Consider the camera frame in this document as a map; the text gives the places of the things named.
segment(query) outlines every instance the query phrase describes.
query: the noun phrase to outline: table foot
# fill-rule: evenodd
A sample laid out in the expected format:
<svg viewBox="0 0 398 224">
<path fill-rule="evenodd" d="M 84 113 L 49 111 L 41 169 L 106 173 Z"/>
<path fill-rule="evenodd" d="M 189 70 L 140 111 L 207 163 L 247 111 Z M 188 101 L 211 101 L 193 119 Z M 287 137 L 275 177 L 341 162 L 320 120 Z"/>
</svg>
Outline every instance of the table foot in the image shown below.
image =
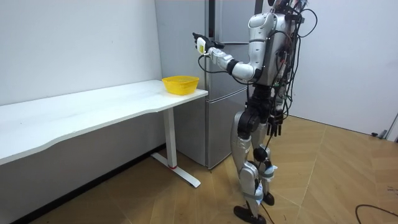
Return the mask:
<svg viewBox="0 0 398 224">
<path fill-rule="evenodd" d="M 165 157 L 161 156 L 159 153 L 155 152 L 151 156 L 153 158 L 157 159 L 159 162 L 163 163 L 163 165 L 170 168 L 167 163 L 167 159 Z M 174 171 L 180 177 L 184 178 L 188 183 L 190 183 L 192 186 L 194 186 L 194 188 L 197 188 L 200 185 L 200 181 L 198 179 L 194 178 L 192 175 L 185 172 L 183 169 L 179 168 L 178 166 L 173 169 L 170 168 L 170 170 Z"/>
</svg>

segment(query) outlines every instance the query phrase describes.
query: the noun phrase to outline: baseboard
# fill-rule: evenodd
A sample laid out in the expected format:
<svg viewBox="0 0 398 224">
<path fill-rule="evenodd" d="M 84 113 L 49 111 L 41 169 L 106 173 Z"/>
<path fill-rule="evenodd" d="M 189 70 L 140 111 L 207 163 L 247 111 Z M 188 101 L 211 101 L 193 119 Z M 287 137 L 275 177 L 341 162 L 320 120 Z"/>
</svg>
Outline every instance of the baseboard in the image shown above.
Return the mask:
<svg viewBox="0 0 398 224">
<path fill-rule="evenodd" d="M 71 192 L 67 193 L 66 195 L 64 195 L 64 196 L 62 196 L 62 197 L 60 197 L 58 199 L 55 199 L 54 201 L 44 205 L 43 207 L 40 207 L 40 208 L 34 210 L 33 212 L 30 212 L 29 214 L 27 214 L 27 215 L 23 216 L 22 218 L 12 222 L 11 224 L 30 223 L 33 220 L 41 217 L 42 215 L 44 215 L 44 214 L 56 209 L 57 207 L 63 205 L 64 203 L 67 203 L 68 201 L 70 201 L 70 200 L 74 199 L 75 197 L 81 195 L 82 193 L 92 189 L 93 187 L 96 187 L 100 183 L 102 183 L 102 182 L 114 177 L 115 175 L 120 174 L 121 172 L 123 172 L 126 169 L 134 166 L 138 162 L 143 161 L 144 159 L 150 157 L 150 155 L 152 153 L 159 152 L 160 150 L 165 149 L 165 148 L 166 148 L 166 143 L 156 147 L 155 149 L 153 149 L 153 150 L 151 150 L 151 151 L 149 151 L 149 152 L 147 152 L 147 153 L 145 153 L 145 154 L 143 154 L 143 155 L 141 155 L 141 156 L 139 156 L 139 157 L 137 157 L 137 158 L 135 158 L 135 159 L 123 164 L 123 165 L 121 165 L 121 166 L 119 166 L 118 168 L 116 168 L 114 170 L 109 171 L 108 173 L 106 173 L 106 174 L 102 175 L 101 177 L 98 177 L 98 178 L 90 181 L 89 183 L 87 183 L 85 185 L 83 185 L 83 186 L 81 186 L 81 187 L 79 187 L 79 188 L 77 188 L 75 190 L 72 190 Z"/>
</svg>

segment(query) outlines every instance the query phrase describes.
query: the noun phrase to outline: silver refrigerator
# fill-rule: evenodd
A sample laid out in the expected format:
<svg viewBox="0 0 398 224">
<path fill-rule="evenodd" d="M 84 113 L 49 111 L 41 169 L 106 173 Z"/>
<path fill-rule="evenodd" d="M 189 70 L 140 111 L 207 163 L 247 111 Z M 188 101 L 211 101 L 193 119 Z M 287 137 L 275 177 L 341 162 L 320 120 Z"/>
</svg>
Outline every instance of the silver refrigerator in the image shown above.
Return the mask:
<svg viewBox="0 0 398 224">
<path fill-rule="evenodd" d="M 177 150 L 211 169 L 231 153 L 229 135 L 235 114 L 244 110 L 246 86 L 227 73 L 201 70 L 192 32 L 225 42 L 225 52 L 248 62 L 248 21 L 255 0 L 155 3 L 163 77 L 199 77 L 198 88 L 209 91 L 206 98 L 175 108 Z M 220 70 L 209 60 L 202 59 L 201 64 L 210 71 Z"/>
</svg>

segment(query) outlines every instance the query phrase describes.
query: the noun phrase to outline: white desk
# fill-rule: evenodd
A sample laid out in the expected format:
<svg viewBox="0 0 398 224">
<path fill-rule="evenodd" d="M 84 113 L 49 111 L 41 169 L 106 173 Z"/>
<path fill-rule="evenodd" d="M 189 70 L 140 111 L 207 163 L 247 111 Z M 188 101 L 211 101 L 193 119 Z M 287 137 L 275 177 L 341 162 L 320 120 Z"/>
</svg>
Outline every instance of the white desk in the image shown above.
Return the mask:
<svg viewBox="0 0 398 224">
<path fill-rule="evenodd" d="M 167 159 L 152 156 L 198 187 L 199 180 L 177 167 L 173 107 L 207 94 L 195 90 L 172 95 L 161 81 L 151 80 L 0 106 L 0 165 L 111 124 L 164 111 Z"/>
</svg>

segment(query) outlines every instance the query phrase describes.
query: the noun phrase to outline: table leg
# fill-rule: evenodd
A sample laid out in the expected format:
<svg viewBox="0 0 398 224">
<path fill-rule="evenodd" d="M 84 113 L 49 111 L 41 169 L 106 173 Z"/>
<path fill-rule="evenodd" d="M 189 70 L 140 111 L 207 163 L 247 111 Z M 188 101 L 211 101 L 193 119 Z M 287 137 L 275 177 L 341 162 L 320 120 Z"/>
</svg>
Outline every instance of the table leg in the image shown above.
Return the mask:
<svg viewBox="0 0 398 224">
<path fill-rule="evenodd" d="M 166 133 L 167 159 L 161 156 L 159 153 L 153 153 L 152 157 L 163 163 L 165 166 L 168 166 L 172 171 L 174 171 L 180 177 L 184 178 L 192 186 L 198 187 L 200 185 L 200 181 L 177 166 L 177 150 L 175 148 L 173 108 L 164 110 L 163 113 L 164 128 Z"/>
</svg>

